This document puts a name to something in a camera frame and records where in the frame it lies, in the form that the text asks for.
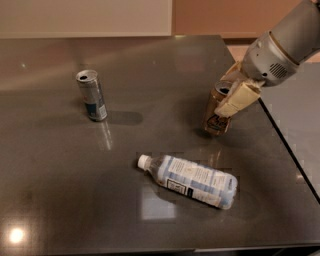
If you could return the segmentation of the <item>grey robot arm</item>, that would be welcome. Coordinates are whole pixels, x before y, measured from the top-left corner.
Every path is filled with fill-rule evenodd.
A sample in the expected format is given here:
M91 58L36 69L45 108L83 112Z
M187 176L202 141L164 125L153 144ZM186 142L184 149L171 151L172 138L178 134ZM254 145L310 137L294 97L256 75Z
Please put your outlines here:
M277 86L320 49L319 0L302 0L275 27L247 49L243 59L221 78L230 82L215 113L231 117L260 98L263 86Z

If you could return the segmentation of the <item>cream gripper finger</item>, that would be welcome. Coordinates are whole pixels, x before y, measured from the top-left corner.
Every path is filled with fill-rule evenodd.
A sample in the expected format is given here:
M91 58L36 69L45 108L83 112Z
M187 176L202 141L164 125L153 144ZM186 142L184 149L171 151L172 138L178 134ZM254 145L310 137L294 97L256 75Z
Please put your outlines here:
M237 61L234 63L227 72L220 78L221 81L234 83L236 81L243 81L246 75L242 72L242 63Z
M236 81L226 98L219 104L219 112L231 117L260 98L261 83L258 81Z

